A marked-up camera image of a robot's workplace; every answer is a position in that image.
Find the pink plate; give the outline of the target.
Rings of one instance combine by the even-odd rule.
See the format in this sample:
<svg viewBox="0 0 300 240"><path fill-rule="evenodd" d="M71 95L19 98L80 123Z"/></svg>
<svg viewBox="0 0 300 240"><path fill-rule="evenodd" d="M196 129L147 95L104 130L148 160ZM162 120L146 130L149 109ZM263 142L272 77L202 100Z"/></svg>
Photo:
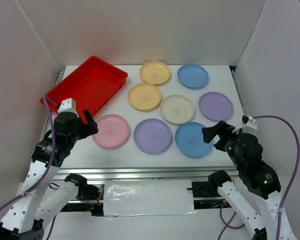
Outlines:
<svg viewBox="0 0 300 240"><path fill-rule="evenodd" d="M107 114L97 121L98 133L94 134L94 142L103 148L115 148L129 136L130 125L127 120L117 114Z"/></svg>

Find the blue plate front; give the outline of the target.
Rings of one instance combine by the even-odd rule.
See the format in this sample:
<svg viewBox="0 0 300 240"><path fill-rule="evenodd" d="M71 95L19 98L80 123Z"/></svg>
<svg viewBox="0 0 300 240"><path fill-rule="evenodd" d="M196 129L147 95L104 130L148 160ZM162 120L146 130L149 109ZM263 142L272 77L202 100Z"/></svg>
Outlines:
<svg viewBox="0 0 300 240"><path fill-rule="evenodd" d="M208 155L213 142L205 143L202 129L205 126L199 122L186 122L180 125L175 132L175 142L178 149L191 158L202 158Z"/></svg>

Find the blue plate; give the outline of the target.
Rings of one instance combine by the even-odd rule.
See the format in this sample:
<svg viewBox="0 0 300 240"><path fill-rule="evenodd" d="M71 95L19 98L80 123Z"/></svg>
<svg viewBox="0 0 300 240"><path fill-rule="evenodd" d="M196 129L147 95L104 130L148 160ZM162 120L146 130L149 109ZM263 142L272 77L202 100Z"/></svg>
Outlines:
<svg viewBox="0 0 300 240"><path fill-rule="evenodd" d="M178 149L191 158L202 158L208 155L213 142L205 143L202 129L205 126L199 122L186 122L180 125L175 132L175 142Z"/></svg>
<svg viewBox="0 0 300 240"><path fill-rule="evenodd" d="M186 64L177 71L179 82L190 89L199 89L206 86L209 82L208 72L200 65Z"/></svg>

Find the purple plate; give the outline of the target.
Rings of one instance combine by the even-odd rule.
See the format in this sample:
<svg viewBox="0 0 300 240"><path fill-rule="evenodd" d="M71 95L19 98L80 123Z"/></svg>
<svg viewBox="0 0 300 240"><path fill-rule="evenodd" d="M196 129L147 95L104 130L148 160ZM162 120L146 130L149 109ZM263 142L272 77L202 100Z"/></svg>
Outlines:
<svg viewBox="0 0 300 240"><path fill-rule="evenodd" d="M198 106L200 112L212 121L225 121L232 117L234 112L233 103L224 94L210 91L203 94Z"/></svg>
<svg viewBox="0 0 300 240"><path fill-rule="evenodd" d="M148 154L159 154L170 145L172 131L162 120L148 118L135 127L133 138L142 151Z"/></svg>

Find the cream white plate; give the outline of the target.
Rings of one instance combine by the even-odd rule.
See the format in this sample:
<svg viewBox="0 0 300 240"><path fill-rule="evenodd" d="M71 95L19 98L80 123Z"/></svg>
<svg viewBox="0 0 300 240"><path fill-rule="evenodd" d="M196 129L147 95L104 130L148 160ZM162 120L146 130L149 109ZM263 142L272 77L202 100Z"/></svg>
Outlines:
<svg viewBox="0 0 300 240"><path fill-rule="evenodd" d="M195 106L183 95L165 97L159 106L161 116L171 124L180 125L190 121L195 115Z"/></svg>

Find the yellow plate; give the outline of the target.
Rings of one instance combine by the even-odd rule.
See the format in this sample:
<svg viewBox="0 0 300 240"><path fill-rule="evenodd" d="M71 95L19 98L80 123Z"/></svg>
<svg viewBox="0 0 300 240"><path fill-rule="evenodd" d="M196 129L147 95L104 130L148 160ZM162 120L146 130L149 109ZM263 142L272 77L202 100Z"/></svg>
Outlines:
<svg viewBox="0 0 300 240"><path fill-rule="evenodd" d="M132 107L141 111L155 108L162 99L160 89L150 83L134 85L128 92L128 101Z"/></svg>
<svg viewBox="0 0 300 240"><path fill-rule="evenodd" d="M161 85L167 82L171 76L170 68L161 61L149 61L140 68L141 79L149 84Z"/></svg>

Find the purple plate front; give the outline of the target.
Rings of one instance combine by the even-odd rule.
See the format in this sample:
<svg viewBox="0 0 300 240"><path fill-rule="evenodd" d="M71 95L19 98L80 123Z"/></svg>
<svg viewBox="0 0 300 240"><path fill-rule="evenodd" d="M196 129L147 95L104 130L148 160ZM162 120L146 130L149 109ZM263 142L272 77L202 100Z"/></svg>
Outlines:
<svg viewBox="0 0 300 240"><path fill-rule="evenodd" d="M159 154L170 145L172 131L162 120L148 118L135 127L133 138L142 151L148 154Z"/></svg>

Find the blue plate back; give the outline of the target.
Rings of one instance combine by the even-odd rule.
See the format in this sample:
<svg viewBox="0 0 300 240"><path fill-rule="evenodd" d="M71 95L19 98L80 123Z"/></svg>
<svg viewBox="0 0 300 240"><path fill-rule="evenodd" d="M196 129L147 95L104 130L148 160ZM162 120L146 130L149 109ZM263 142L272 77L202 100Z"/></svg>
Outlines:
<svg viewBox="0 0 300 240"><path fill-rule="evenodd" d="M209 82L208 72L200 65L186 64L177 71L179 82L190 89L199 89L206 86Z"/></svg>

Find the yellow plate back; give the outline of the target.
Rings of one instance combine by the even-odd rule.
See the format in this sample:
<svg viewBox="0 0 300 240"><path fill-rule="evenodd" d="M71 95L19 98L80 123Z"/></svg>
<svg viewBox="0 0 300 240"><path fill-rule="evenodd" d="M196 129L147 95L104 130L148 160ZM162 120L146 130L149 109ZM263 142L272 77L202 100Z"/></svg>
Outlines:
<svg viewBox="0 0 300 240"><path fill-rule="evenodd" d="M149 84L161 85L167 82L171 76L170 68L161 61L149 61L140 68L141 79Z"/></svg>

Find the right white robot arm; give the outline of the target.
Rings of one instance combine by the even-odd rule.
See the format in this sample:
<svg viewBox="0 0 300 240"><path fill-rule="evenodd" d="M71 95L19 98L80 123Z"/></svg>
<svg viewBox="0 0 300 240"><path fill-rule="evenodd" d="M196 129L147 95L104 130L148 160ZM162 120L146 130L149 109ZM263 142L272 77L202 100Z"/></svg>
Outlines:
<svg viewBox="0 0 300 240"><path fill-rule="evenodd" d="M294 240L296 236L283 206L287 195L282 192L279 177L262 160L263 147L258 138L244 133L242 129L222 120L215 126L202 128L203 141L210 143L215 136L219 136L219 141L214 144L215 149L227 153L258 210L240 194L224 170L208 176L207 189L211 195L220 195L230 204L252 239Z"/></svg>

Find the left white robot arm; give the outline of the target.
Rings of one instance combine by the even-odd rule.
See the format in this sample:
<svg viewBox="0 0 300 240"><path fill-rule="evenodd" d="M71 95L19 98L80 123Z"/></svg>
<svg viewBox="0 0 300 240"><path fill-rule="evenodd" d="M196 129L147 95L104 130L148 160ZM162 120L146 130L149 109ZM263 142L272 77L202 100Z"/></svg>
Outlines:
<svg viewBox="0 0 300 240"><path fill-rule="evenodd" d="M69 174L55 192L43 200L75 143L98 133L98 125L90 111L85 109L83 115L87 123L75 112L60 112L43 140L35 146L20 192L3 205L9 210L0 220L0 240L41 240L46 227L54 223L70 200L98 200L99 188L76 173Z"/></svg>

